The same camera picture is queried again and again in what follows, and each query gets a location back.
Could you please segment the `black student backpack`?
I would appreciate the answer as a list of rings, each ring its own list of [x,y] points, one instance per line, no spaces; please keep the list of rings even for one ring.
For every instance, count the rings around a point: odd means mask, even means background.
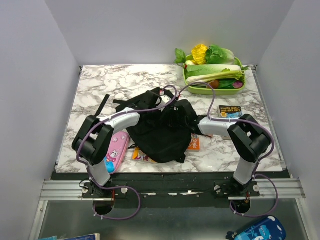
[[[159,87],[150,91],[156,93],[159,90],[161,96],[174,97],[171,91],[161,90]],[[129,100],[114,100],[113,102],[118,104],[115,108],[116,112],[121,110],[124,107],[123,103]],[[160,111],[143,113],[139,123],[126,130],[140,150],[155,162],[161,164],[171,161],[184,163],[185,152],[191,142],[192,133],[188,129],[169,127],[164,119],[165,108]]]

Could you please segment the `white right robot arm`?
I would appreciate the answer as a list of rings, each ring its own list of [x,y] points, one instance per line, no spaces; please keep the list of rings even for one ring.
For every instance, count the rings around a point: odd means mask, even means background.
[[[230,183],[230,191],[241,196],[248,190],[248,183],[262,159],[275,148],[271,133],[250,115],[240,118],[212,118],[209,114],[198,115],[191,103],[179,100],[164,109],[164,119],[172,128],[188,129],[192,134],[230,137],[240,156]]]

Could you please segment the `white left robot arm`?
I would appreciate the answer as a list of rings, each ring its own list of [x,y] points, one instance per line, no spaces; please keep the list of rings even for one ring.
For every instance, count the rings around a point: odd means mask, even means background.
[[[111,174],[104,163],[113,136],[129,127],[135,127],[142,114],[163,110],[172,98],[165,100],[161,91],[147,92],[123,102],[124,107],[116,113],[99,118],[100,111],[88,116],[72,142],[76,160],[85,165],[89,180],[94,183],[93,191],[101,198],[111,191],[108,181]]]

